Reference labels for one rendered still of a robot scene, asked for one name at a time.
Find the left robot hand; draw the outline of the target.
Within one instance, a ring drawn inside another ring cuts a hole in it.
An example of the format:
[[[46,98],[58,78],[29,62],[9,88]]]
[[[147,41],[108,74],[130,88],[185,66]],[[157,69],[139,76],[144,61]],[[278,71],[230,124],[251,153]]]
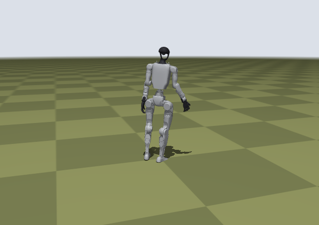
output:
[[[142,104],[141,104],[141,111],[142,111],[143,113],[145,113],[145,112],[144,112],[144,110],[145,110],[145,107],[144,107],[145,102],[146,102],[146,97],[143,97],[143,99],[142,99]]]

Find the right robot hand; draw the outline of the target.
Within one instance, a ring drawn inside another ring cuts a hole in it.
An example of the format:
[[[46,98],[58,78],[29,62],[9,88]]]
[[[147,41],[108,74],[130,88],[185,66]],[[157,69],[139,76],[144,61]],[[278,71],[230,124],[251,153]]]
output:
[[[190,103],[187,102],[187,100],[185,100],[183,102],[183,100],[181,99],[182,103],[183,103],[183,107],[184,107],[184,112],[190,109]]]

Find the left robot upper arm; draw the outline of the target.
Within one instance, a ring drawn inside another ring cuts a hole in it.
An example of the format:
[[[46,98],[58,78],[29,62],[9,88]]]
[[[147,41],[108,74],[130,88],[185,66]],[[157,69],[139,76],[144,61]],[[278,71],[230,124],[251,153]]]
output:
[[[152,84],[151,75],[152,75],[152,66],[153,64],[147,64],[147,70],[146,70],[146,81],[145,85],[150,86]]]

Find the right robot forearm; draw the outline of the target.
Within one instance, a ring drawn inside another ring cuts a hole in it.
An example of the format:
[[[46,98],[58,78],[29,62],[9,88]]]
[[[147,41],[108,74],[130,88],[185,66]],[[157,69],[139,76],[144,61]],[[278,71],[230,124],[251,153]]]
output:
[[[185,97],[185,94],[184,94],[183,91],[181,90],[180,85],[179,85],[178,83],[175,85],[175,88],[176,88],[175,91],[178,93],[180,99],[182,99],[183,102],[184,102],[184,101],[186,100],[186,97]]]

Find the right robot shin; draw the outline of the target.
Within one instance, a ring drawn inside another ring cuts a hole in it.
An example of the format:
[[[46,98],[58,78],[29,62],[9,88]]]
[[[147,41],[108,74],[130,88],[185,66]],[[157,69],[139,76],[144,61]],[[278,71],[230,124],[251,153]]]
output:
[[[165,147],[167,145],[167,140],[168,140],[168,130],[165,129],[163,131],[163,136],[159,136],[159,157],[163,158],[164,156],[164,151]]]

